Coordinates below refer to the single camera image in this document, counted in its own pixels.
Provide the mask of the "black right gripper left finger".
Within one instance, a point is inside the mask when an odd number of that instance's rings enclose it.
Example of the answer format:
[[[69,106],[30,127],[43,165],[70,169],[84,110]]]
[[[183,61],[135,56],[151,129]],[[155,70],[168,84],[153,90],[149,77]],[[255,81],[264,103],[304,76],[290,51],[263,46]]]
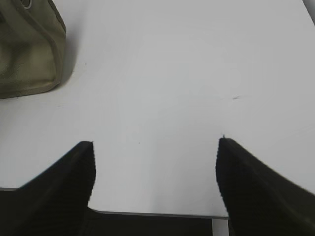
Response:
[[[79,236],[94,183],[94,145],[81,141],[23,186],[0,189],[0,234]]]

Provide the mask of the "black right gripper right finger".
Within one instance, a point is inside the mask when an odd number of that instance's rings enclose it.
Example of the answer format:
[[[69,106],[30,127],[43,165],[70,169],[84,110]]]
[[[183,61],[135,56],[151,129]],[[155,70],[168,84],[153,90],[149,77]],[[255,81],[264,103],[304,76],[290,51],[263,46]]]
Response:
[[[237,236],[313,236],[315,196],[230,138],[220,138],[216,180]]]

